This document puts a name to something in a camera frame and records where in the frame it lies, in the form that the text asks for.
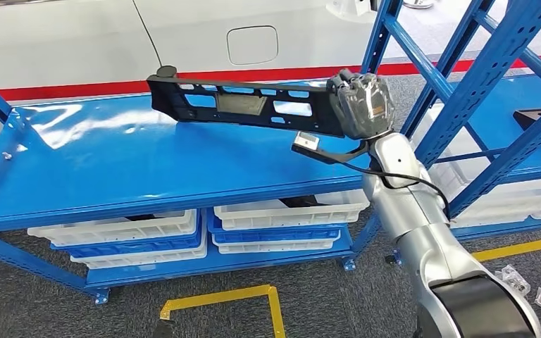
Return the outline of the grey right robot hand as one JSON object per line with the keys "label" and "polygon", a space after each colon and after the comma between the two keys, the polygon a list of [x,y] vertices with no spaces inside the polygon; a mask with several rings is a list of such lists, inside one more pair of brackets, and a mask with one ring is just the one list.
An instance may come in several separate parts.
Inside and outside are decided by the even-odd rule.
{"label": "grey right robot hand", "polygon": [[386,81],[344,68],[327,81],[330,103],[345,136],[376,139],[393,131],[394,106]]}

